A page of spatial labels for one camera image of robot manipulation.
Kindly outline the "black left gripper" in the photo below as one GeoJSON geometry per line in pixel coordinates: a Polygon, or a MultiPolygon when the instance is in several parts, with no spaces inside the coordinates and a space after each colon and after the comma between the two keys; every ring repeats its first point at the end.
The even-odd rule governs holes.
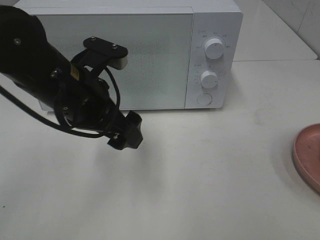
{"type": "Polygon", "coordinates": [[[53,71],[53,78],[58,82],[53,101],[58,123],[54,128],[71,135],[85,135],[84,130],[93,131],[94,135],[106,135],[107,144],[119,151],[138,148],[143,141],[142,118],[134,111],[129,111],[126,117],[120,112],[119,88],[111,71],[104,69],[115,89],[116,101],[110,98],[107,82],[99,77],[102,69],[89,71],[71,67],[70,70],[78,79],[58,67],[53,71]]]}

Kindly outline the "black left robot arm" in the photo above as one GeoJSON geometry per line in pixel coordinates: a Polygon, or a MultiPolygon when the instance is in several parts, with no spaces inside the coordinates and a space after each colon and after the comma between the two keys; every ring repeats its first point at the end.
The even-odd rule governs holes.
{"type": "Polygon", "coordinates": [[[39,18],[14,6],[0,7],[0,72],[20,89],[53,109],[56,122],[41,116],[5,88],[0,93],[22,111],[58,131],[84,137],[107,137],[116,149],[136,149],[143,140],[142,118],[120,112],[121,96],[112,100],[106,72],[127,65],[128,50],[98,37],[83,41],[84,50],[65,58],[47,40],[39,18]]]}

